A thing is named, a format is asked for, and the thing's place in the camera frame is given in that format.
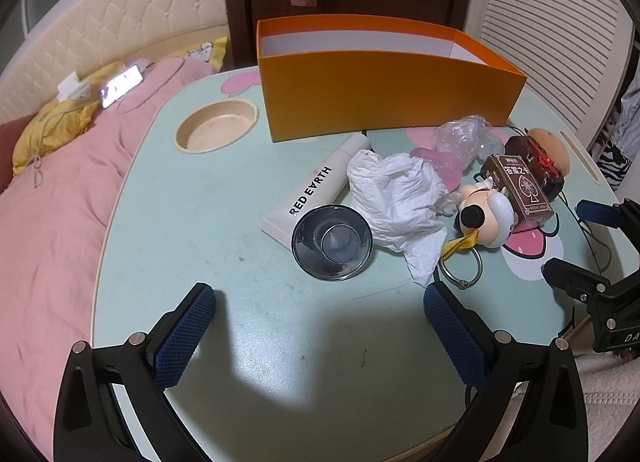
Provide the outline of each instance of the bed headboard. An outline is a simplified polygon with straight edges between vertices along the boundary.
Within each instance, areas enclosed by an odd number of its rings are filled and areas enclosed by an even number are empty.
[[[0,123],[39,110],[73,70],[82,77],[119,58],[145,56],[142,49],[169,49],[174,38],[174,49],[188,46],[205,28],[228,35],[225,0],[81,0],[20,50],[0,78]]]

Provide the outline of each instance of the toy head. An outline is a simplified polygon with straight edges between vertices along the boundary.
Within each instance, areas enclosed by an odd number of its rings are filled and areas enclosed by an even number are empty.
[[[489,248],[500,247],[507,241],[514,222],[511,202],[493,186],[491,178],[462,186],[460,213],[456,218],[463,235],[478,230],[478,244]]]

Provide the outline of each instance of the orange cardboard box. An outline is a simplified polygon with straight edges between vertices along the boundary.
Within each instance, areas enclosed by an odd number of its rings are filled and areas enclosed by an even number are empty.
[[[260,20],[258,66],[271,139],[441,125],[504,125],[527,77],[456,29],[390,17]]]

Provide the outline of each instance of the pink cloth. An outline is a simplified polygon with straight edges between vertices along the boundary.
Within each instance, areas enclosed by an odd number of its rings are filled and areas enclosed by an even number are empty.
[[[183,86],[213,73],[192,58],[151,70],[95,125],[0,195],[0,391],[53,460],[53,422],[71,345],[90,338],[94,287],[111,212],[146,129]]]

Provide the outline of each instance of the phone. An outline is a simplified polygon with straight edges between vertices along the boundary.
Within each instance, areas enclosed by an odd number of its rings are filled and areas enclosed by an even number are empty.
[[[107,108],[114,101],[117,101],[133,87],[142,83],[142,73],[138,65],[127,68],[123,73],[118,74],[107,85],[100,89],[100,99],[102,107]]]

